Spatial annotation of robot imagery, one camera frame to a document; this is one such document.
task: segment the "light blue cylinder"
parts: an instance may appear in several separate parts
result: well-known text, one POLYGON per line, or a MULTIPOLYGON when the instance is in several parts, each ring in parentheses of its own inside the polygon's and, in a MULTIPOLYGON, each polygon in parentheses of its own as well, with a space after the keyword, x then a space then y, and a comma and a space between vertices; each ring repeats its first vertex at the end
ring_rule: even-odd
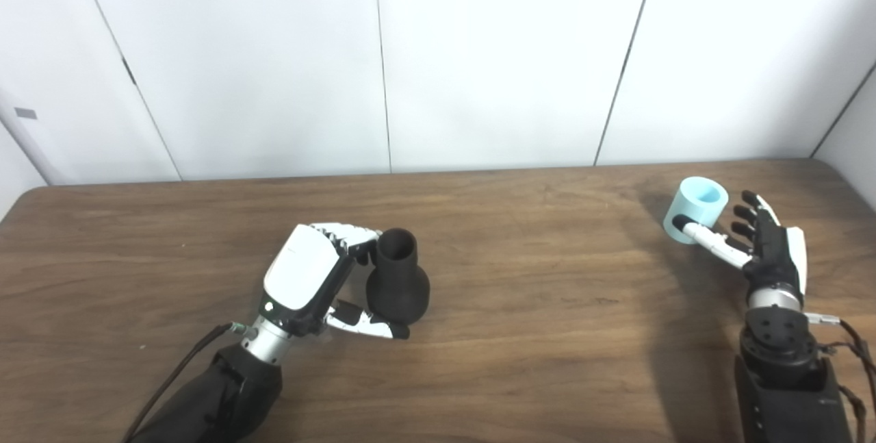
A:
POLYGON ((684 178, 672 200, 672 205, 669 206, 666 218, 663 219, 663 229, 666 229, 669 237, 679 243, 694 244, 692 238, 685 236, 675 228, 675 225, 672 225, 672 219, 678 214, 683 214, 705 227, 712 227, 729 200, 727 190, 709 178, 684 178))

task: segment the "wood grain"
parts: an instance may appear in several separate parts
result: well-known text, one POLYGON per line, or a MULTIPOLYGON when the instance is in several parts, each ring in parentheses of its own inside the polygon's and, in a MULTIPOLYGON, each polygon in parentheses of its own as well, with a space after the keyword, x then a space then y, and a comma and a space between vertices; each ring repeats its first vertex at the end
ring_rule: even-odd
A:
MULTIPOLYGON (((319 221, 413 231, 431 307, 408 341, 301 340, 252 441, 739 441, 744 281, 660 226, 688 175, 804 228, 808 309, 876 339, 876 216, 814 160, 41 188, 0 225, 0 441, 118 441, 319 221)), ((866 396, 854 358, 836 365, 866 396)))

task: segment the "wire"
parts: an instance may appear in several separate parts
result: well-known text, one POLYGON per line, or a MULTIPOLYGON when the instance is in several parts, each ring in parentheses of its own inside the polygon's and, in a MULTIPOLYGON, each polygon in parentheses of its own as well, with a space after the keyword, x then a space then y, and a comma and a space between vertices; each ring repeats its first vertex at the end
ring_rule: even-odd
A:
POLYGON ((185 355, 184 358, 182 358, 182 361, 180 361, 177 367, 173 369, 170 376, 167 377, 167 379, 162 383, 162 386, 160 386, 159 389, 156 390, 156 393, 149 399, 148 402, 146 402, 146 405, 143 407, 143 409, 140 410, 140 413, 138 413, 137 418, 134 418, 134 422, 131 423, 131 427, 128 428, 128 431, 125 431, 125 436, 122 437, 122 443, 128 443, 129 441, 131 441, 131 437, 133 437, 135 431, 140 428, 140 425, 143 423, 143 419, 145 419, 146 416, 149 414, 150 410, 153 408, 157 400, 162 397, 162 394, 167 390, 167 387, 169 387, 171 383, 173 383, 173 380, 176 380, 176 377, 179 376, 179 373, 182 373, 185 365, 187 365, 188 362, 192 361, 192 358, 194 358, 194 356, 197 355, 197 353, 199 353, 201 349, 204 349, 204 347, 209 345, 209 343, 213 340, 222 337, 223 333, 231 330, 235 327, 235 325, 236 324, 234 324, 234 322, 228 322, 228 324, 225 325, 217 325, 217 327, 214 327, 213 330, 205 335, 203 339, 198 340, 198 343, 195 344, 194 347, 192 347, 192 350, 189 351, 189 353, 185 355))
MULTIPOLYGON (((852 352, 861 359, 861 363, 864 365, 864 372, 867 373, 867 383, 870 383, 870 398, 873 400, 873 411, 876 411, 876 366, 873 365, 873 358, 870 357, 870 349, 868 349, 866 341, 861 339, 858 332, 848 322, 841 319, 839 320, 839 325, 851 337, 856 347, 856 349, 852 349, 852 352)), ((873 435, 873 439, 870 441, 876 442, 876 434, 873 435)))
POLYGON ((864 402, 848 387, 839 385, 839 391, 842 392, 842 395, 845 395, 845 398, 849 399, 851 408, 855 412, 855 421, 857 421, 857 436, 855 441, 857 443, 864 443, 867 439, 867 408, 864 406, 864 402))

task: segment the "robotic arm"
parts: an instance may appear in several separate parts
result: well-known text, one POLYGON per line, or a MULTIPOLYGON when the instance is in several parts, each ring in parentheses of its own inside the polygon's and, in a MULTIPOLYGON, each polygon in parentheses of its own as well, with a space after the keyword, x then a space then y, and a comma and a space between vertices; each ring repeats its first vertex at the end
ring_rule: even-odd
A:
POLYGON ((123 443, 232 443, 256 430, 282 390, 282 359, 294 339, 326 326, 387 339, 407 339, 395 324, 362 307, 335 300, 356 263, 374 255, 380 231, 337 223, 298 225, 263 281, 259 315, 247 327, 216 327, 179 364, 147 403, 123 443), (225 331, 243 334, 220 349, 209 368, 167 400, 145 424, 157 397, 204 346, 225 331))
MULTIPOLYGON (((673 225, 741 269, 748 280, 748 310, 735 365, 745 441, 851 443, 840 398, 847 390, 836 383, 830 360, 820 356, 808 328, 810 323, 840 325, 840 319, 802 312, 807 274, 803 231, 782 227, 757 194, 744 191, 742 200, 748 206, 737 205, 733 213, 744 222, 734 222, 732 231, 751 246, 685 215, 675 216, 673 225)), ((862 438, 860 426, 858 439, 862 438)))

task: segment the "black bottle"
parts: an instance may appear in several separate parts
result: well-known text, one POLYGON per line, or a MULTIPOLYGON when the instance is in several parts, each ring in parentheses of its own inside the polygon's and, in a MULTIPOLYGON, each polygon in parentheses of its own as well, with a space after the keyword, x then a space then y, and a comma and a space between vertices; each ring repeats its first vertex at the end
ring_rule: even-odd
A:
POLYGON ((429 306, 429 278, 417 266, 417 240, 406 229, 384 231, 376 244, 365 293, 370 311, 388 321, 410 325, 429 306))

